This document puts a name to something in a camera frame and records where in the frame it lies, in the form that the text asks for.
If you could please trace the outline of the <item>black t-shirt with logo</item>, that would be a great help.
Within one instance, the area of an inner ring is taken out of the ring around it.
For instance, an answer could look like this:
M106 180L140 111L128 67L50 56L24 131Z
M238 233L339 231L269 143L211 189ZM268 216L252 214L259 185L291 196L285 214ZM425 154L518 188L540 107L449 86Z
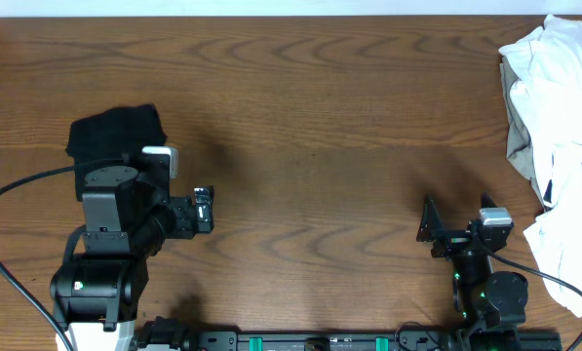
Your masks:
M79 167L75 171L75 193L82 200L85 176L94 166L86 166L100 159L122 159L129 156L129 164L147 173L147 177L162 186L169 182L168 170L156 157L142 154L144 146L163 146L167 135L153 104L114 107L97 115L71 123L65 152Z

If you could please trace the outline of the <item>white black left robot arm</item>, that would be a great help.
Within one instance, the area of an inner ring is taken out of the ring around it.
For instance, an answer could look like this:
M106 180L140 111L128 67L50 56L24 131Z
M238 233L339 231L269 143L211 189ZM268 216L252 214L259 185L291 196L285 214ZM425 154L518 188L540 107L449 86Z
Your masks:
M148 258L168 239L213 231L213 189L197 187L193 196L173 197L171 177L162 161L86 174L86 223L78 231L84 250L67 250L50 285L54 316L65 334L60 349L128 349L149 279Z

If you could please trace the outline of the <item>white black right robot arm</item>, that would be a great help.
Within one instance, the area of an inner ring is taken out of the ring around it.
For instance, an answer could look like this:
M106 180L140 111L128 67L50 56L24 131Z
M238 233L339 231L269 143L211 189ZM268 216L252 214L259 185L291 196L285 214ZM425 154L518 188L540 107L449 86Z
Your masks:
M484 194L478 217L449 229L431 196L423 202L416 240L431 256L453 265L453 304L462 325L438 334L441 350L519 350L518 325L526 320L528 282L520 273L495 271L490 257L503 249L514 228L508 211Z

